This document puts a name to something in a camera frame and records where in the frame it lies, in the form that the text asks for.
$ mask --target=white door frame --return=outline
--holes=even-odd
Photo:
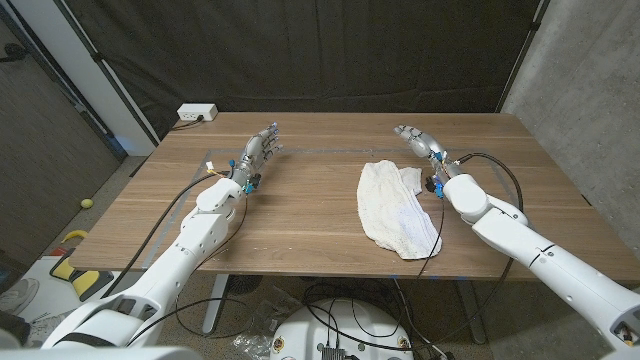
[[[55,2],[53,0],[12,0],[11,3],[127,153],[131,156],[151,154],[156,147],[155,144],[160,142],[158,135],[113,70],[102,61],[113,78],[114,85],[119,87],[118,91],[124,94],[129,104],[123,101],[107,76],[91,58],[89,51]],[[7,0],[0,0],[0,5],[20,24],[8,6]],[[129,108],[135,111],[146,129],[142,128]]]

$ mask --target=wooden table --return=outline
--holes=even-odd
[[[244,225],[226,251],[202,266],[232,274],[414,277],[423,261],[404,261],[368,239],[358,217],[356,189],[367,162],[388,159],[399,168],[431,167],[393,133],[398,124],[432,134],[452,157],[470,151],[496,156],[515,173],[525,213],[543,236],[617,281],[640,280],[640,263],[596,210],[538,145],[518,119],[507,114],[321,114],[221,113],[212,123],[170,133],[118,196],[71,257],[72,265],[121,270],[167,204],[192,179],[205,174],[204,161],[226,170],[249,137],[277,121],[285,151],[263,173],[248,199]],[[463,169],[490,194],[513,201],[509,178],[485,159]],[[194,188],[177,213],[165,220],[134,268],[148,266],[175,239],[178,224],[195,205]],[[436,227],[441,203],[418,197]],[[238,208],[242,214],[244,206]],[[242,216],[237,216],[230,233]],[[446,202],[443,248],[424,276],[496,279],[506,256],[482,242]],[[516,265],[510,279],[534,279]]]

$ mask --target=tennis ball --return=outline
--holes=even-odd
[[[93,206],[93,200],[91,199],[84,199],[80,202],[80,206],[82,206],[85,209],[88,209],[90,207]]]

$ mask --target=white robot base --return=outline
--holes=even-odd
[[[398,321],[371,304],[353,300],[352,307],[351,299],[338,298],[320,300],[313,305],[327,312],[330,311],[332,317],[327,312],[311,308],[311,311],[316,316],[330,323],[333,327],[336,327],[337,323],[337,329],[345,334],[377,345],[391,347],[410,346],[407,332],[401,325],[398,325]],[[371,335],[392,335],[374,337],[367,334],[360,327]],[[311,314],[307,307],[304,307],[291,315],[276,330],[271,345],[270,359],[412,360],[413,353],[411,351],[380,349],[338,335],[335,331],[328,330],[325,325]]]

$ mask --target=blue connector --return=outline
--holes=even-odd
[[[442,192],[442,184],[441,183],[437,183],[436,184],[436,196],[440,199],[442,199],[444,197],[444,193]]]

